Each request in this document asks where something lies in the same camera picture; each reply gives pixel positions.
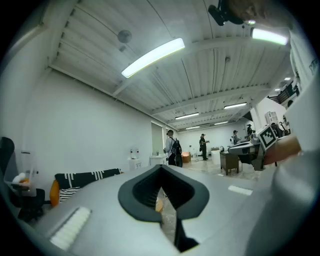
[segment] black backpack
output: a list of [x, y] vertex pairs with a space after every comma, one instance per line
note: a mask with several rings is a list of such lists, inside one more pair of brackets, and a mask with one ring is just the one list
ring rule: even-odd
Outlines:
[[181, 156], [182, 148], [180, 146], [179, 140], [178, 139], [174, 140], [173, 138], [171, 138], [171, 139], [174, 141], [172, 148], [171, 148], [172, 154], [174, 154], [176, 156]]

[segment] office chair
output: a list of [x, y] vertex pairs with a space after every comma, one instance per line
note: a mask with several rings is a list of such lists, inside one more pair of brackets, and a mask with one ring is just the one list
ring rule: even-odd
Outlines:
[[[2, 137], [0, 142], [0, 168], [3, 175], [6, 173], [10, 160], [14, 164], [11, 168], [13, 167], [14, 171], [18, 174], [15, 144], [10, 138]], [[45, 202], [45, 191], [37, 188], [36, 196], [23, 196], [23, 192], [29, 190], [28, 186], [11, 184], [11, 187], [17, 194], [8, 187], [10, 201], [15, 207], [21, 208], [18, 218], [25, 222], [29, 222], [32, 219], [37, 220], [43, 214], [42, 206]]]

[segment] backpack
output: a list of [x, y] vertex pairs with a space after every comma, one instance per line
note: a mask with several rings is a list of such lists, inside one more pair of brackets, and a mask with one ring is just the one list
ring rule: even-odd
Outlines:
[[199, 140], [199, 146], [200, 146], [199, 151], [201, 152], [202, 151], [202, 147], [203, 147], [203, 145], [201, 143], [201, 137], [200, 137], [200, 140]]
[[172, 144], [172, 147], [171, 147], [172, 154], [174, 154], [176, 156], [177, 155], [180, 156], [182, 153], [182, 148], [180, 146], [179, 140], [178, 139], [174, 140], [173, 138], [171, 138], [171, 139], [174, 141], [174, 143]]

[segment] box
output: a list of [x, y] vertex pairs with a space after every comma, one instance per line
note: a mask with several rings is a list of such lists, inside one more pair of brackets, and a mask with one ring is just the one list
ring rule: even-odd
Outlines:
[[190, 152], [182, 152], [182, 163], [191, 162], [191, 153]]

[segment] orange object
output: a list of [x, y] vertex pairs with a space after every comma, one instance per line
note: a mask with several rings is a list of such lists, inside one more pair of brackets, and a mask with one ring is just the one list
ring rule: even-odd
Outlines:
[[164, 203], [162, 202], [161, 199], [159, 199], [158, 203], [155, 206], [155, 211], [158, 213], [162, 213], [163, 209], [164, 209]]
[[20, 180], [19, 183], [29, 183], [29, 179], [28, 179], [28, 178], [25, 178], [25, 179], [23, 179], [23, 180]]
[[52, 207], [55, 207], [59, 204], [59, 192], [60, 192], [59, 183], [55, 179], [50, 189], [50, 201], [51, 201]]
[[182, 152], [182, 163], [191, 162], [191, 153], [190, 152]]

